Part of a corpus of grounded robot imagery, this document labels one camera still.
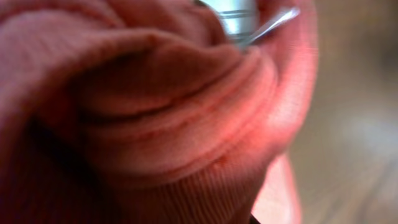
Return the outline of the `red t-shirt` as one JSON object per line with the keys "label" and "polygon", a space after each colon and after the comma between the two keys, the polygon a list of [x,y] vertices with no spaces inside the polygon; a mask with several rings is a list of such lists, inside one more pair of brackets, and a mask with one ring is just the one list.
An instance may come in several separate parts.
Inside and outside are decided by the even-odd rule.
{"label": "red t-shirt", "polygon": [[193,1],[1,2],[2,223],[299,223],[311,1],[239,49]]}

